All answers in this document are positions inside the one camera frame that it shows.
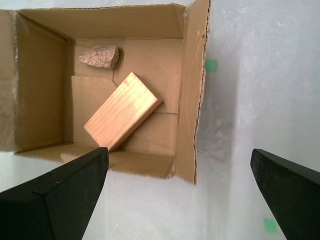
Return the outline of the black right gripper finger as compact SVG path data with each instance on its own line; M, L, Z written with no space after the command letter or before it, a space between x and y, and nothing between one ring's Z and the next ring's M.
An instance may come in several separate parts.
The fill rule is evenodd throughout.
M109 155L99 147L0 194L2 240L80 240L102 192Z
M257 186L288 240L320 238L320 174L262 149L252 151Z

